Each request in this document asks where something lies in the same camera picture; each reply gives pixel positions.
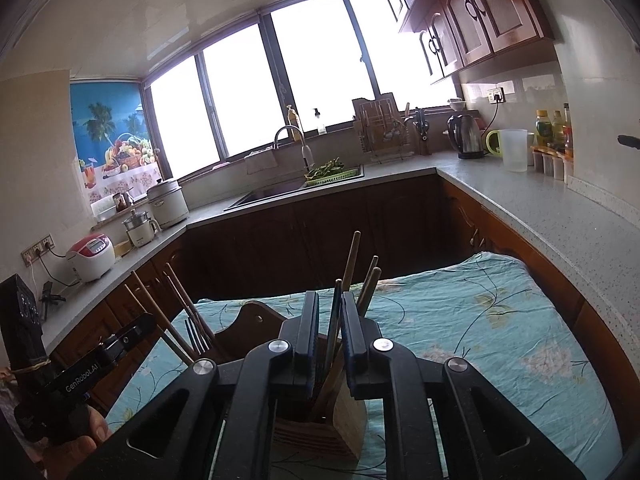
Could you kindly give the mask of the person left hand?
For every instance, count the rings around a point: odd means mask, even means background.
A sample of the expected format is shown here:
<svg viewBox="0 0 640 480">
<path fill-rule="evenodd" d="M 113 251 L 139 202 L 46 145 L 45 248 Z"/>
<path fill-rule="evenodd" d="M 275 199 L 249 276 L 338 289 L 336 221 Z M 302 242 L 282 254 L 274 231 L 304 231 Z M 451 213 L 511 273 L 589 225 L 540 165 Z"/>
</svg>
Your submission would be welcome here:
<svg viewBox="0 0 640 480">
<path fill-rule="evenodd" d="M 48 445 L 43 452 L 42 460 L 47 471 L 47 478 L 66 479 L 68 475 L 101 446 L 112 432 L 104 417 L 94 408 L 88 406 L 89 434 L 60 445 Z"/>
</svg>

